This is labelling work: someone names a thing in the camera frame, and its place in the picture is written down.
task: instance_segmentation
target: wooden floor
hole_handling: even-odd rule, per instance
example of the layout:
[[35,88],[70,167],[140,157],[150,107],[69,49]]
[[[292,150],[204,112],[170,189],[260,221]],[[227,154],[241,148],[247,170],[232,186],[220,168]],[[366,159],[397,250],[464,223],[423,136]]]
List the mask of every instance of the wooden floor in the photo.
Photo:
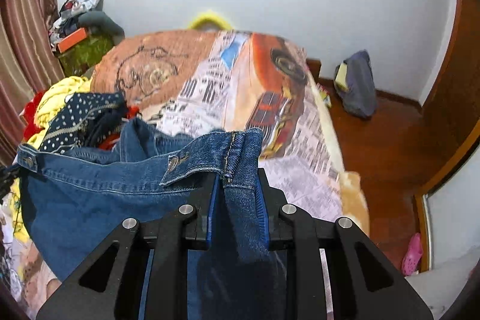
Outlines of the wooden floor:
[[418,231],[413,194],[445,163],[418,109],[378,98],[370,120],[347,114],[332,87],[330,115],[345,169],[361,175],[370,213],[370,238],[400,268]]

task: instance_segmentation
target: pink curtain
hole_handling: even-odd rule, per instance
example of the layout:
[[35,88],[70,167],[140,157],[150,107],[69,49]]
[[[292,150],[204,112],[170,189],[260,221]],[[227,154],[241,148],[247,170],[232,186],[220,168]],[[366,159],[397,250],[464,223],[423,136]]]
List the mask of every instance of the pink curtain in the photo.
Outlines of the pink curtain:
[[25,124],[18,117],[33,95],[64,77],[49,44],[57,0],[0,0],[0,162],[11,163]]

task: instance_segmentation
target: pink shoe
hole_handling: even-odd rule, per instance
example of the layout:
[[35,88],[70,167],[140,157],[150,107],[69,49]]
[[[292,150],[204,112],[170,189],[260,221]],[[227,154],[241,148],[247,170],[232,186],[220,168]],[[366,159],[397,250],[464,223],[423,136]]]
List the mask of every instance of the pink shoe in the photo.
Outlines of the pink shoe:
[[402,273],[406,277],[412,275],[417,269],[417,265],[423,255],[422,239],[419,233],[412,236],[409,243],[409,249],[402,260]]

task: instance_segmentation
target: polka dot fabric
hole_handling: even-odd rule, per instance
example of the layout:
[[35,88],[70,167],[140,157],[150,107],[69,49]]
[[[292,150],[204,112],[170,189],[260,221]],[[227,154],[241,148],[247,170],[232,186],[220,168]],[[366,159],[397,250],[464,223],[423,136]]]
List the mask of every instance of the polka dot fabric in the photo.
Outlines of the polka dot fabric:
[[96,135],[94,142],[98,145],[120,126],[126,111],[119,93],[75,93],[51,121],[39,150],[63,154],[85,146],[91,134]]

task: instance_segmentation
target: printed bedspread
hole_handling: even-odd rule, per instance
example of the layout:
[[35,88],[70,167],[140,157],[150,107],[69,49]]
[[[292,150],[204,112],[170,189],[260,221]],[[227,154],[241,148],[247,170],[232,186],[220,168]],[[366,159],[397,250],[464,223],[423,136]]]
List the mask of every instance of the printed bedspread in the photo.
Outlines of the printed bedspread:
[[[159,32],[125,39],[107,53],[91,91],[121,92],[145,121],[171,135],[259,127],[258,165],[271,186],[313,217],[335,221],[346,215],[368,234],[359,176],[343,169],[330,115],[305,60],[302,48],[276,36]],[[11,222],[2,233],[1,272],[33,319],[60,282],[31,240],[14,239]]]

